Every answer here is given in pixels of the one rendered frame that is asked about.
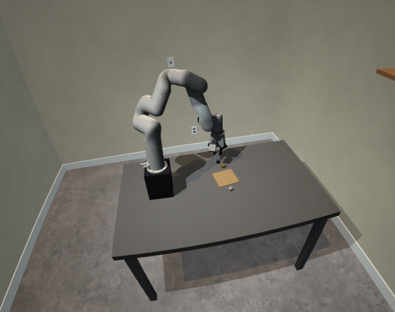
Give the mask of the orange flat mat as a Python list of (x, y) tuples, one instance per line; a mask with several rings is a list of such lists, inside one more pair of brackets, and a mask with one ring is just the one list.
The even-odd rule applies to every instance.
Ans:
[(212, 175), (219, 187), (224, 187), (239, 182), (232, 169), (216, 172)]

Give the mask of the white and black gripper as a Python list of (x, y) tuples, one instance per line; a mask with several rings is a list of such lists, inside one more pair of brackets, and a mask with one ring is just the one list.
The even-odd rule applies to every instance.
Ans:
[(225, 143), (225, 135), (224, 135), (224, 133), (221, 134), (221, 135), (213, 135), (210, 132), (210, 141), (208, 143), (208, 146), (209, 146), (209, 144), (211, 144), (212, 140), (217, 140), (216, 147), (220, 148), (220, 156), (221, 156), (222, 150), (227, 148), (227, 145)]

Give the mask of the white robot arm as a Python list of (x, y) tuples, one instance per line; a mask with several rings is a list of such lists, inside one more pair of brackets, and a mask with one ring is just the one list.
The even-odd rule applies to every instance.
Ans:
[(143, 96), (139, 100), (133, 117), (133, 127), (145, 134), (144, 146), (147, 162), (140, 165), (152, 174), (159, 174), (165, 171), (168, 164), (163, 156), (161, 124), (156, 119), (149, 117), (149, 114), (154, 116), (163, 114), (171, 93), (171, 85), (186, 88), (190, 102), (199, 116), (197, 121), (204, 131), (211, 131), (213, 135), (221, 135), (225, 132), (223, 130), (222, 114), (219, 112), (211, 114), (205, 101), (203, 93), (208, 88), (206, 80), (188, 70), (164, 70), (159, 75), (153, 95)]

